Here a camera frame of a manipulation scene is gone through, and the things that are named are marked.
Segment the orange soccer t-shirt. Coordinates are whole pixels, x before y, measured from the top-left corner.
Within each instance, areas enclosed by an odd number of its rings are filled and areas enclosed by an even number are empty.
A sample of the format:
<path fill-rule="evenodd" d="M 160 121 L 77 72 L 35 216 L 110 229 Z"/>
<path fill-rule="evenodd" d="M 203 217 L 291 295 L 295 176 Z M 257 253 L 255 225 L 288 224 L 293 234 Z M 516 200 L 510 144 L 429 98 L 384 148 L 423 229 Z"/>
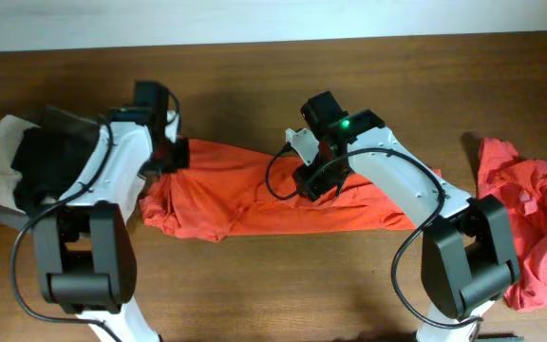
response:
<path fill-rule="evenodd" d="M 367 179 L 350 176 L 339 197 L 294 197 L 292 172 L 302 160 L 192 139 L 190 166 L 164 174 L 140 201 L 145 225 L 176 238 L 220 242 L 230 236 L 304 235 L 414 224 Z"/>

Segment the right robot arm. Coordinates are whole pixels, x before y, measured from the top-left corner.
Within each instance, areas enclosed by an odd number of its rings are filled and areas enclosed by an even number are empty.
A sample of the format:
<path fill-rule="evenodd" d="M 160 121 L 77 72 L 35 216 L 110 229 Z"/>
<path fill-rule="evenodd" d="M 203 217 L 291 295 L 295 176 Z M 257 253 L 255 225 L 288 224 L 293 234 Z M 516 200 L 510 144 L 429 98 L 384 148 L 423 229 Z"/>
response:
<path fill-rule="evenodd" d="M 430 300 L 411 341 L 476 341 L 483 314 L 519 281 L 518 254 L 504 205 L 445 181 L 409 153 L 369 109 L 348 114 L 326 91 L 306 101 L 307 123 L 287 130 L 288 145 L 303 160 L 294 175 L 297 195 L 318 200 L 360 175 L 378 187 L 415 224 L 392 259 L 422 242 L 421 280 Z"/>

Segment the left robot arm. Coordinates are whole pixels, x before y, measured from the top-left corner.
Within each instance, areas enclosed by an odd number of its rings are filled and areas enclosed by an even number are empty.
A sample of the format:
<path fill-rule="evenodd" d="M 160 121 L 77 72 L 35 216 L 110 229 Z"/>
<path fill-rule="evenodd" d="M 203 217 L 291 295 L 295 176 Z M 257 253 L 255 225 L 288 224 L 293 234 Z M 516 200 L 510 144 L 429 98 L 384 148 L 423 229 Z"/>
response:
<path fill-rule="evenodd" d="M 144 176 L 188 167 L 179 126 L 176 96 L 158 82 L 136 82 L 131 105 L 109 111 L 76 180 L 29 224 L 40 292 L 65 312 L 62 323 L 86 324 L 102 341 L 161 339 L 134 297 L 126 223 Z"/>

